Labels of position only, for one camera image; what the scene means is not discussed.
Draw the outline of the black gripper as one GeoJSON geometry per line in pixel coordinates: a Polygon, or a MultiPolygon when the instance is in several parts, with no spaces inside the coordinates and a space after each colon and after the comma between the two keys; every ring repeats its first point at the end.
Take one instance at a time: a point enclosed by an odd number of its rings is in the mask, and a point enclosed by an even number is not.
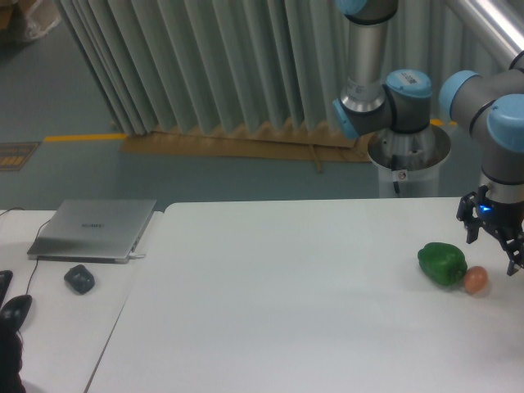
{"type": "Polygon", "coordinates": [[[508,257],[507,275],[513,276],[523,269],[523,201],[496,201],[488,196],[489,191],[487,185],[481,185],[477,193],[470,192],[463,196],[456,218],[467,232],[466,243],[478,239],[479,228],[499,239],[508,257]]]}

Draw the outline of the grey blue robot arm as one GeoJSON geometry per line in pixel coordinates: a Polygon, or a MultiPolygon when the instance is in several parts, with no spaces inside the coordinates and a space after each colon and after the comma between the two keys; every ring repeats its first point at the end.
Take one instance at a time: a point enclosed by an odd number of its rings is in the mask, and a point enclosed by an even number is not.
{"type": "MultiPolygon", "coordinates": [[[[339,1],[350,22],[346,86],[333,108],[347,138],[378,133],[373,161],[391,172],[432,168],[447,156],[446,134],[430,123],[431,80],[402,69],[382,78],[388,21],[395,1],[339,1]]],[[[508,273],[523,266],[523,19],[505,1],[450,1],[449,9],[504,67],[490,77],[459,71],[442,85],[439,103],[483,150],[476,191],[462,197],[457,217],[474,242],[480,231],[508,256],[508,273]]]]}

